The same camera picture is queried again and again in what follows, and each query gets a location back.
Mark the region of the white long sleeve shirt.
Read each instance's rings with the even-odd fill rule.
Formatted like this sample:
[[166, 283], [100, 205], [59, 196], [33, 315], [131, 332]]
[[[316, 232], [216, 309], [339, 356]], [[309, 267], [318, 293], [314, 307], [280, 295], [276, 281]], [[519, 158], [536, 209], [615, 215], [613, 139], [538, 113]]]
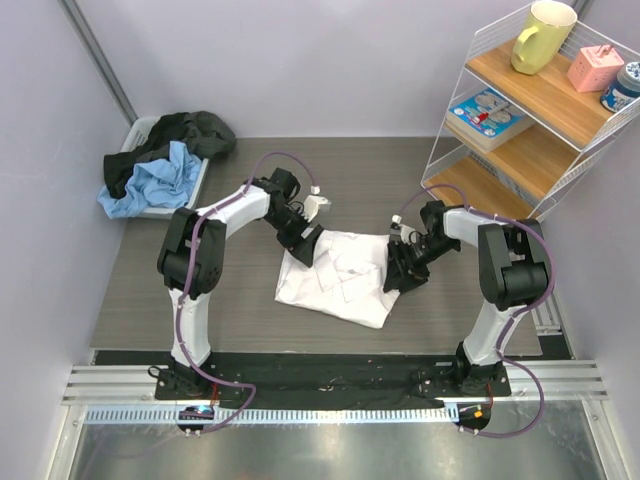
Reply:
[[286, 253], [276, 284], [279, 303], [380, 329], [399, 298], [383, 291], [387, 235], [325, 230], [307, 267]]

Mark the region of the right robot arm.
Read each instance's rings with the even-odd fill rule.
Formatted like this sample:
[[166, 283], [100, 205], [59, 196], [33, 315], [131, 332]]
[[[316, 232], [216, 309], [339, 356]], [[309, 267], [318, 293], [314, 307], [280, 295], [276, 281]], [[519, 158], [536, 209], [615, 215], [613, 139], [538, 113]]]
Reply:
[[405, 294], [426, 284], [431, 263], [467, 244], [477, 250], [483, 304], [471, 332], [444, 365], [427, 364], [412, 373], [414, 393], [422, 398], [506, 397], [511, 393], [506, 344], [525, 313], [555, 283], [540, 225], [441, 201], [427, 202], [420, 217], [422, 231], [393, 216], [383, 290]]

